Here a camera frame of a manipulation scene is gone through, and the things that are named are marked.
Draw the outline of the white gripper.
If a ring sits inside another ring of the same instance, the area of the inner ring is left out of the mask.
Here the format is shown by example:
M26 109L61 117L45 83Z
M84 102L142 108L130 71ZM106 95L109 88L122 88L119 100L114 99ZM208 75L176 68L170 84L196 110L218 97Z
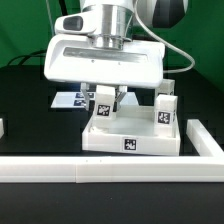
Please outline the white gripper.
M44 74L58 82L80 82L89 110L89 84L117 86L113 111L117 112L127 87L154 89L163 79L165 46L159 42L125 42L122 50L93 48L86 36L59 34L47 49Z

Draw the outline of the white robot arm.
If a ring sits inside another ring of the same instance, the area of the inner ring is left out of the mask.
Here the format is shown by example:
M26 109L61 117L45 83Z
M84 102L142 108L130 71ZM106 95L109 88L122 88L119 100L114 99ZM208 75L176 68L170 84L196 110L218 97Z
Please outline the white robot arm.
M167 48L191 56L151 31L172 27L188 0L80 0L81 11L61 16L49 42L44 75L57 82L103 86L106 103L117 109L129 87L155 89L167 72Z

